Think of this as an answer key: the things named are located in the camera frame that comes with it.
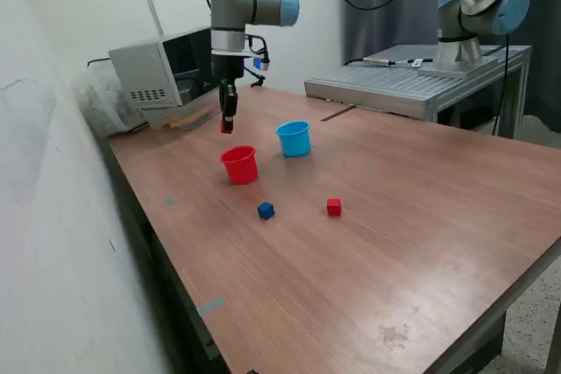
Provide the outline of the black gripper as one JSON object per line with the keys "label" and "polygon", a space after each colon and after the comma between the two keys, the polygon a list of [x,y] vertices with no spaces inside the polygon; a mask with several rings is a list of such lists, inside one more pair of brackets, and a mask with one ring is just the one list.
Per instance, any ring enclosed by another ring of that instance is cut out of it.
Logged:
{"label": "black gripper", "polygon": [[219,99],[225,130],[234,128],[234,117],[237,114],[238,107],[238,92],[233,82],[244,76],[244,60],[245,58],[242,56],[211,55],[212,75],[220,81]]}

